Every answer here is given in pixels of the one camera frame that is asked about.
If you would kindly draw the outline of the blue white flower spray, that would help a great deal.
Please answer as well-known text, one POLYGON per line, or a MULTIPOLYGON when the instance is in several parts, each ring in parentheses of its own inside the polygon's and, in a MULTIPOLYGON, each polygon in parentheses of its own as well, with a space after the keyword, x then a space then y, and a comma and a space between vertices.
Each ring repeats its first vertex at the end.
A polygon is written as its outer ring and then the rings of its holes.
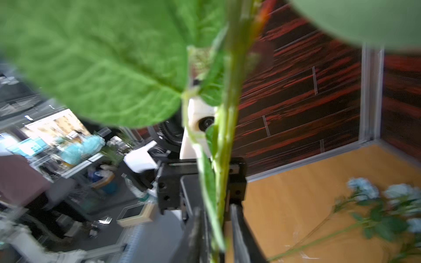
POLYGON ((411 257, 421 255, 421 190, 409 184, 395 184, 380 191, 380 197, 373 201, 351 203, 340 212, 349 211, 355 220, 350 226, 335 231, 312 242, 307 240, 294 245, 287 251, 272 256, 269 262, 301 253, 305 249, 329 241, 342 234, 360 229, 365 239, 378 237, 384 241, 400 244, 399 251, 388 261, 402 263, 411 257))

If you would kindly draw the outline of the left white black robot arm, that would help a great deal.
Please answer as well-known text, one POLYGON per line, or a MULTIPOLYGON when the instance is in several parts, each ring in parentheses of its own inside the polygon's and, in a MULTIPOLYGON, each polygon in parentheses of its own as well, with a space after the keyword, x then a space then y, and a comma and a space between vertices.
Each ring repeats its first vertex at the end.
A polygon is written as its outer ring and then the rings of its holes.
POLYGON ((182 210, 191 215, 196 207, 204 208, 195 157, 182 157, 184 128, 182 114, 148 127, 153 140, 128 153, 121 171, 141 192, 156 197, 161 214, 182 210))

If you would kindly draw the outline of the light blue carnation stem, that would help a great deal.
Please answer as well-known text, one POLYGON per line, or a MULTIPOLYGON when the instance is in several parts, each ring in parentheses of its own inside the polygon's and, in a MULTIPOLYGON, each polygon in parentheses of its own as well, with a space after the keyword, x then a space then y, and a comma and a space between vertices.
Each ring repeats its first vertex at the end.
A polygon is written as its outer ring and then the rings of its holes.
POLYGON ((351 178, 346 183, 347 188, 351 191, 348 196, 340 196, 335 199, 335 203, 328 214, 313 230, 296 243, 301 245, 315 234, 326 222, 328 222, 335 214, 345 210, 351 203, 360 201, 373 201, 380 197, 379 190, 366 178, 351 178))

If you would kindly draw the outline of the red pink white rose bouquet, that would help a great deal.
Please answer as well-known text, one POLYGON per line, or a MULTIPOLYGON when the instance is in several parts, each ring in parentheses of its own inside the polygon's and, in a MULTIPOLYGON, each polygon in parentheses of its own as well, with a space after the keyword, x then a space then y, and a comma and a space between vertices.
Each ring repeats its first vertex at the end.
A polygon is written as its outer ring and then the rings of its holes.
POLYGON ((321 31, 346 43, 389 50, 421 48, 420 1, 290 1, 321 31))

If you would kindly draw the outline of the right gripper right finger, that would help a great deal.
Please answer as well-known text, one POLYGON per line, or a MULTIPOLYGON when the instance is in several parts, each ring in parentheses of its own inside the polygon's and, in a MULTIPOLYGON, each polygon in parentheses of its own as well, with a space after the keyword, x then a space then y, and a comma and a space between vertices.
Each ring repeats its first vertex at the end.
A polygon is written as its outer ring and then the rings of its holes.
POLYGON ((243 208, 238 204, 230 205, 233 249, 235 263, 266 263, 267 260, 256 242, 244 217, 243 208))

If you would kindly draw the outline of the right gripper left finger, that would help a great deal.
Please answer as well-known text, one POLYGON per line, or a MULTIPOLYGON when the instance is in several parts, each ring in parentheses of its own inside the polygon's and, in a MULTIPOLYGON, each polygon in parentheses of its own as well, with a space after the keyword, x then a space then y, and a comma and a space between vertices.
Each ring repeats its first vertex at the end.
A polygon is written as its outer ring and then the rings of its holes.
POLYGON ((170 263, 199 263, 203 238, 203 210, 196 207, 185 227, 183 236, 172 254, 170 263))

